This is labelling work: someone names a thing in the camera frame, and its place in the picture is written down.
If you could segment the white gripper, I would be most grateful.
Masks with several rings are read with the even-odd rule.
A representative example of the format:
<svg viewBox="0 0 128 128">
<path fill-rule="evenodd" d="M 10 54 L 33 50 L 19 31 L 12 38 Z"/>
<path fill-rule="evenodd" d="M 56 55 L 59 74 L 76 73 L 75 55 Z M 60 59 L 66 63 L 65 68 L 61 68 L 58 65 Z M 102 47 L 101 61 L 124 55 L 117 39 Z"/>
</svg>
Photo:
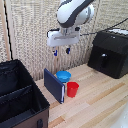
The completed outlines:
<svg viewBox="0 0 128 128">
<path fill-rule="evenodd" d="M 66 53 L 70 54 L 71 44 L 79 42 L 79 33 L 73 32 L 63 35 L 61 31 L 49 31 L 47 34 L 47 45 L 52 48 L 54 56 L 58 55 L 57 46 L 68 45 L 66 47 Z"/>
</svg>

